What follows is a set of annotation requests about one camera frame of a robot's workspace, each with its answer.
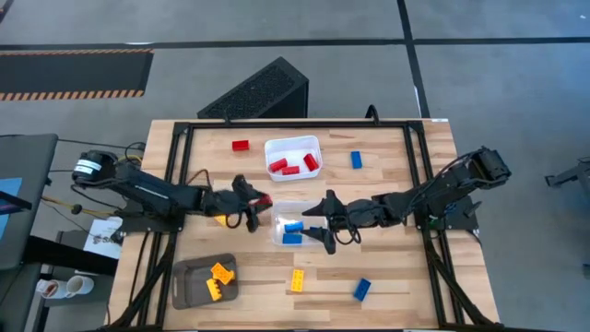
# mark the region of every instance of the floor mat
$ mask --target floor mat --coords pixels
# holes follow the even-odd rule
[[[0,101],[143,96],[153,50],[0,53]]]

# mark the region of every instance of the clear plastic container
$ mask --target clear plastic container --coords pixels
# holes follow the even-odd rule
[[[306,202],[306,201],[278,201],[273,202],[271,218],[273,227],[271,228],[270,237],[276,245],[287,246],[304,246],[304,245],[324,245],[324,243],[312,239],[307,235],[301,235],[301,243],[283,243],[283,234],[285,233],[285,225],[303,221],[303,229],[308,230],[310,227],[324,227],[327,229],[327,220],[325,217],[305,217],[301,213],[305,210],[313,208],[320,204],[320,202]]]
[[[308,153],[317,161],[318,168],[312,172],[307,168],[303,157]],[[316,136],[299,136],[293,138],[271,139],[265,143],[266,171],[273,181],[292,181],[316,177],[322,169],[322,152],[320,141]],[[283,158],[289,166],[299,166],[299,174],[283,175],[281,171],[271,172],[270,164]]]

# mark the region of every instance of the wooden table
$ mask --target wooden table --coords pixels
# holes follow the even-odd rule
[[[173,123],[154,121],[147,139],[143,169],[162,178]],[[424,126],[432,167],[437,172],[456,157],[451,127],[447,122],[431,120],[424,120]],[[318,177],[286,183],[272,182],[265,170],[265,142],[304,135],[315,135],[320,140],[324,167]],[[239,139],[249,139],[251,149],[233,152],[231,141]],[[423,181],[415,136],[413,142]],[[179,176],[182,146],[181,141],[174,181]],[[351,150],[360,151],[361,170],[351,168]],[[275,201],[319,201],[329,188],[347,203],[411,188],[408,167],[401,129],[199,129],[195,131],[188,177],[207,168],[214,189],[219,190],[230,188],[234,175],[243,173],[254,188],[269,193]],[[422,239],[414,227],[400,225],[363,230],[361,245],[339,245],[335,255],[328,255],[322,246],[287,248],[273,244],[270,211],[262,214],[260,219],[261,227],[251,234],[245,224],[237,230],[230,230],[211,218],[187,218],[178,238],[175,262],[232,253],[238,262],[241,290],[235,301],[181,311],[172,308],[169,296],[165,329],[437,326]],[[465,231],[448,231],[447,234],[458,282],[482,313],[497,321],[498,314],[478,243]],[[143,235],[138,234],[127,236],[124,240],[110,300],[113,319],[127,305],[142,239]],[[143,285],[150,242],[151,237],[147,242],[136,291]],[[305,271],[303,293],[290,291],[294,268]],[[372,283],[364,302],[352,297],[360,278]],[[448,289],[442,280],[441,284],[447,319],[453,321]],[[159,285],[156,285],[148,322],[155,319],[158,293]]]

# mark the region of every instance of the robotic arm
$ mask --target robotic arm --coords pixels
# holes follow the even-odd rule
[[[255,190],[243,175],[237,175],[230,190],[213,191],[208,185],[170,184],[140,171],[131,163],[121,163],[111,152],[82,153],[72,173],[74,186],[82,189],[110,189],[139,203],[145,217],[166,221],[174,216],[196,214],[218,216],[242,214],[249,232],[258,228],[257,214],[272,207],[270,196]],[[123,211],[115,214],[124,217]]]
[[[505,184],[510,175],[496,150],[480,148],[453,160],[428,182],[403,193],[377,195],[344,205],[334,191],[328,190],[317,207],[303,212],[304,216],[325,216],[328,229],[302,233],[323,242],[331,255],[336,252],[336,241],[360,243],[359,229],[406,225],[407,216],[414,212],[429,217],[429,224],[435,228],[445,228],[450,219],[468,223],[475,219],[480,204],[473,204],[468,195],[478,188],[487,190]],[[343,230],[350,233],[347,242],[338,238]]]

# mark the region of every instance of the black cable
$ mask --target black cable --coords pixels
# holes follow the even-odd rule
[[[342,245],[349,245],[353,242],[360,243],[361,238],[360,238],[359,228],[355,225],[352,225],[350,223],[350,219],[348,217],[340,216],[339,218],[344,219],[344,222],[346,223],[346,226],[347,226],[348,233],[350,234],[350,240],[348,240],[348,242],[341,241],[340,238],[338,237],[338,231],[335,231],[334,237],[336,238],[336,241],[338,241],[338,243],[340,243]]]
[[[191,178],[186,182],[186,185],[191,184],[191,182],[194,181],[196,177],[199,176],[199,174],[201,174],[202,172],[205,174],[206,185],[209,187],[209,190],[213,190],[213,186],[211,185],[211,179],[209,178],[209,171],[207,169],[202,169],[199,172],[193,174],[193,176],[191,176]]]
[[[2,303],[4,303],[4,300],[6,299],[6,296],[8,296],[8,293],[10,292],[10,289],[12,289],[12,286],[14,285],[15,281],[17,281],[18,275],[20,275],[20,272],[22,272],[23,268],[23,265],[21,265],[18,268],[17,273],[15,273],[15,276],[12,278],[12,281],[10,281],[10,283],[8,284],[8,288],[6,288],[4,295],[2,295],[2,300],[0,300],[0,307],[2,306]]]
[[[424,193],[426,193],[426,191],[428,189],[430,189],[432,187],[432,185],[441,177],[441,175],[443,175],[444,172],[446,172],[446,170],[450,169],[451,167],[453,167],[458,161],[463,160],[467,157],[473,156],[474,154],[476,154],[477,152],[469,152],[466,153],[460,157],[457,157],[456,159],[454,159],[453,161],[449,162],[448,164],[446,164],[446,166],[444,166],[438,173],[436,173],[436,175],[431,179],[431,181],[426,184],[426,186],[424,186],[424,188],[422,188],[421,190],[419,190],[413,197],[412,199],[409,201],[409,203],[407,204],[407,210],[406,212],[404,212],[404,216],[407,216],[411,213],[411,211],[413,210],[413,205],[416,202],[416,199],[420,196],[423,196]]]
[[[60,216],[64,217],[64,219],[68,220],[69,222],[73,223],[74,225],[76,225],[80,230],[84,231],[86,234],[90,235],[90,236],[97,236],[97,235],[93,235],[90,233],[89,230],[85,229],[84,227],[82,227],[80,224],[78,224],[77,222],[71,220],[70,218],[66,217],[65,214],[63,214],[62,212],[60,212],[57,208],[50,206],[49,204],[45,203],[44,201],[41,201],[46,207],[48,208],[52,208],[53,211],[55,211],[57,214],[59,214]]]
[[[95,199],[95,198],[92,198],[90,196],[87,196],[86,194],[83,194],[83,193],[79,192],[78,190],[76,190],[76,188],[77,188],[77,185],[75,185],[75,184],[70,185],[70,189],[72,189],[72,191],[74,193],[76,193],[76,194],[78,194],[78,195],[86,198],[89,201],[92,201],[94,203],[98,203],[98,204],[104,205],[105,207],[114,208],[117,211],[121,210],[120,207],[117,207],[117,206],[112,205],[112,204],[109,204],[109,203],[104,203],[104,202],[99,201],[98,199]]]
[[[75,140],[75,139],[62,139],[62,138],[58,138],[57,140],[60,141],[60,142],[65,142],[65,143],[84,144],[84,145],[91,145],[91,146],[97,146],[97,147],[122,148],[122,149],[126,149],[127,148],[127,147],[117,146],[117,145],[113,145],[113,144],[103,144],[103,143],[86,142],[86,141],[80,141],[80,140]],[[143,150],[145,150],[145,148],[128,148],[128,149],[134,149],[134,150],[137,150],[137,151],[143,151]]]
[[[114,184],[122,184],[124,182],[125,182],[125,180],[113,179],[113,178],[108,178],[108,179],[104,179],[104,180],[100,180],[100,181],[87,181],[84,179],[77,179],[76,187],[81,187],[79,184],[86,184],[87,186],[89,186],[90,188],[93,188],[93,189],[104,189],[104,188],[108,188]]]
[[[371,204],[369,207],[366,207],[366,208],[355,208],[355,209],[351,209],[350,211],[347,211],[347,213],[348,213],[349,215],[350,215],[350,214],[352,214],[352,213],[360,213],[360,214],[362,214],[362,213],[365,213],[365,212],[371,211],[371,210],[373,210],[373,209],[379,209],[379,208],[385,208],[385,209],[388,209],[388,210],[392,210],[392,209],[391,209],[391,208],[390,208],[388,205],[386,205],[386,204],[377,204],[377,203],[373,203],[373,204]]]
[[[141,265],[141,258],[144,255],[144,249],[146,248],[146,242],[148,241],[149,232],[146,231],[144,235],[144,241],[141,242],[141,248],[139,249],[139,257],[137,258],[136,273],[133,276],[133,283],[131,284],[131,293],[129,294],[129,305],[133,301],[133,295],[136,292],[137,275],[139,274],[139,266]]]
[[[225,225],[228,226],[229,229],[233,230],[235,228],[238,228],[238,226],[240,226],[240,224],[242,223],[242,213],[239,214],[238,221],[233,225],[230,225],[230,223],[229,223],[230,216],[226,215],[225,220],[226,220]]]
[[[505,181],[505,180],[500,179],[500,180],[490,181],[490,180],[484,180],[484,179],[471,179],[471,180],[465,181],[465,183],[462,184],[462,185],[476,184],[476,183],[480,183],[480,184],[498,184],[498,183],[503,182],[503,181]]]
[[[144,143],[144,142],[133,142],[133,143],[129,144],[129,145],[128,145],[128,146],[125,148],[125,160],[127,160],[127,162],[131,162],[131,163],[133,163],[133,164],[135,164],[135,163],[129,159],[129,155],[127,154],[127,151],[129,151],[129,149],[130,149],[132,146],[136,145],[136,144],[140,144],[140,145],[141,145],[141,144],[143,144],[143,147],[142,147],[142,148],[139,148],[139,150],[140,150],[140,151],[145,151],[145,150],[146,150],[146,143]],[[140,165],[140,164],[141,164],[141,162],[139,162],[139,160],[136,160],[136,162],[138,162],[138,163],[137,163],[137,164],[135,164],[135,165]]]
[[[111,310],[109,310],[109,302],[107,301],[107,325],[111,324]]]
[[[479,243],[479,246],[481,246],[481,240],[479,239],[479,236],[476,234],[475,231],[471,231],[471,230],[466,230],[466,232],[468,232],[469,234],[471,234],[471,236],[473,236],[476,241]]]

